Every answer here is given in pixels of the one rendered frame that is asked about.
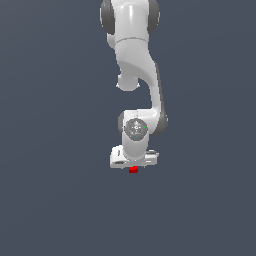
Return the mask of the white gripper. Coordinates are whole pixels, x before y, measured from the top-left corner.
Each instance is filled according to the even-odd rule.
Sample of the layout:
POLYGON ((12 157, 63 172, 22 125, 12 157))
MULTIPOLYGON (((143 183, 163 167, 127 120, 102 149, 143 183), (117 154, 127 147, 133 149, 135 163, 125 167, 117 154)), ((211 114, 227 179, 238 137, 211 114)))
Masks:
POLYGON ((124 169, 127 167, 141 166, 145 168, 149 165, 156 165, 158 156, 159 153, 157 151, 149 150, 141 160, 129 160, 123 154, 123 146, 118 145, 112 148, 110 154, 110 167, 124 169))

